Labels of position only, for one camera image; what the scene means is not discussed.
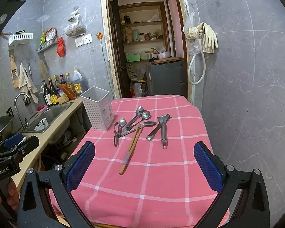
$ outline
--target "faucet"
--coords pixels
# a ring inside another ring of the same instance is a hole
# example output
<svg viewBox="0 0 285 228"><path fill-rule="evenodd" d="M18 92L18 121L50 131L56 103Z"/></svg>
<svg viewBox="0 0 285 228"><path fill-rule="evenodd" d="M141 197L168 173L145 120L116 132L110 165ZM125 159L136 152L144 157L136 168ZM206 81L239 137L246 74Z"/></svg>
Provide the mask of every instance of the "faucet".
<svg viewBox="0 0 285 228"><path fill-rule="evenodd" d="M25 121L26 121L26 123L25 123L26 126L23 124L23 121L22 121L22 119L21 119L21 117L20 117L20 114L19 114L19 110L18 110L18 108L17 108L17 99L18 99L21 95L27 96L28 98L31 98L31 96L28 95L27 93L21 92L21 93L19 93L19 94L16 96L16 98L15 98L15 110L16 110L17 115L18 115L18 117L19 117L19 120L20 120L20 123L21 123L22 128L23 128L24 130L27 130L26 127L27 127L28 123L27 123L27 121L25 120Z"/></svg>

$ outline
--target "chopsticks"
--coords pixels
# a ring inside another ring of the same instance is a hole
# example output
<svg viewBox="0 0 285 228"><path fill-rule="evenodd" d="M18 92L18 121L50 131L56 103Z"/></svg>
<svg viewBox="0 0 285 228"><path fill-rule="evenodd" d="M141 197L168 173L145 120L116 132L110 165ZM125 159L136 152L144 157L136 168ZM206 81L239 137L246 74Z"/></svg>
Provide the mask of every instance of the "chopsticks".
<svg viewBox="0 0 285 228"><path fill-rule="evenodd" d="M139 123L137 129L135 130L132 141L130 143L130 147L128 149L127 156L125 157L125 161L123 162L122 168L119 171L120 175L122 175L124 173L125 167L126 167L128 161L129 161L129 158L131 157L131 155L135 149L138 138L139 138L140 134L142 133L142 131L143 131L143 126L140 126L140 123Z"/></svg>

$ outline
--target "pink checkered tablecloth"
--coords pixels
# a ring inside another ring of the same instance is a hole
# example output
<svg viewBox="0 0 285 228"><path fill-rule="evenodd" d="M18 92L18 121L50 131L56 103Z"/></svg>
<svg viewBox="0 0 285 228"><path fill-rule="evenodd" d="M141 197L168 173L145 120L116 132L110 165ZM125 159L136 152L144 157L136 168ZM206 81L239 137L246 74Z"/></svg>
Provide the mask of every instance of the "pink checkered tablecloth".
<svg viewBox="0 0 285 228"><path fill-rule="evenodd" d="M217 195L193 155L198 141L212 151L201 113L182 96L116 99L112 101L113 124L120 118L130 121L140 105L151 112L152 121L171 114L167 122L168 148L164 150L161 145L160 130L148 142L146 136L155 127L145 127L121 176L119 170L133 133L121 138L120 145L114 147L113 125L108 131L91 129L74 154L86 141L91 141L96 147L95 158L72 196L93 223L140 228L192 227ZM50 196L55 211L59 212L52 192Z"/></svg>

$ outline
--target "kitchen sink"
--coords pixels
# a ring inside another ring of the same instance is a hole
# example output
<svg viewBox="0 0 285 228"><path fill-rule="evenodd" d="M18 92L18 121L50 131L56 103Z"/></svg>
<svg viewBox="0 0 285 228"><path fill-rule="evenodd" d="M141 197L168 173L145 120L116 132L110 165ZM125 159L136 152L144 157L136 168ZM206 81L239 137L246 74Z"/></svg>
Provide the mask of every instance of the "kitchen sink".
<svg viewBox="0 0 285 228"><path fill-rule="evenodd" d="M44 133L50 125L67 109L73 102L67 104L60 104L58 106L48 107L46 110L37 114L28 121L29 126L27 130L23 130L24 133ZM34 130L37 126L42 126L42 129Z"/></svg>

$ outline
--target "metal screw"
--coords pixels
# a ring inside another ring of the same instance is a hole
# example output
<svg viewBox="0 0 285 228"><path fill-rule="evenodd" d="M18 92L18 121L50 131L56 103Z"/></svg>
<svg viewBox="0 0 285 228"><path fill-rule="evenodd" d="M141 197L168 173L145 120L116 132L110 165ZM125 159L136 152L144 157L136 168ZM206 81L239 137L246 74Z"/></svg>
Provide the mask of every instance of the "metal screw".
<svg viewBox="0 0 285 228"><path fill-rule="evenodd" d="M227 168L227 170L229 170L229 171L233 171L233 170L234 170L234 167L233 167L233 165L231 165L231 164L227 165L226 168Z"/></svg>
<svg viewBox="0 0 285 228"><path fill-rule="evenodd" d="M27 172L28 172L28 174L32 174L34 172L34 169L33 168L29 168Z"/></svg>
<svg viewBox="0 0 285 228"><path fill-rule="evenodd" d="M255 170L254 170L254 173L257 174L257 175L260 175L260 174L261 174L261 171L260 171L259 169L255 169Z"/></svg>
<svg viewBox="0 0 285 228"><path fill-rule="evenodd" d="M62 169L62 165L61 164L57 164L56 166L55 166L55 170L61 170Z"/></svg>

